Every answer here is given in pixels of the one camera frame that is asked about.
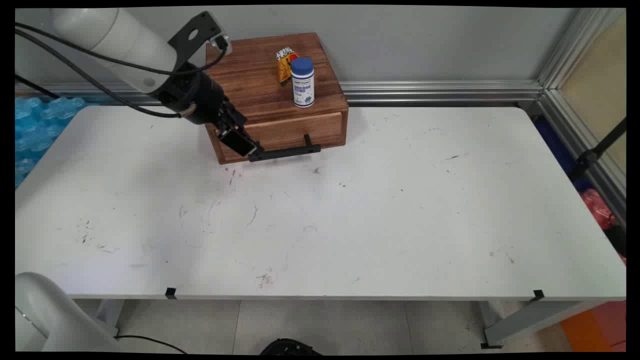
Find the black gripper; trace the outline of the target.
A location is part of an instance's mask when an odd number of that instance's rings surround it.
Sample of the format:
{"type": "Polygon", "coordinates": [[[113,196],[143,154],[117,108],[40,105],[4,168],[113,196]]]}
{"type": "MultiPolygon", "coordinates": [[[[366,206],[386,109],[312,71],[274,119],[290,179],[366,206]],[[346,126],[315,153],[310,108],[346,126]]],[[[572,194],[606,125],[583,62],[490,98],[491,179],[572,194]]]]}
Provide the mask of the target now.
{"type": "Polygon", "coordinates": [[[265,150],[245,130],[247,118],[206,74],[169,76],[158,88],[158,100],[194,125],[225,126],[217,139],[240,157],[265,150]]]}

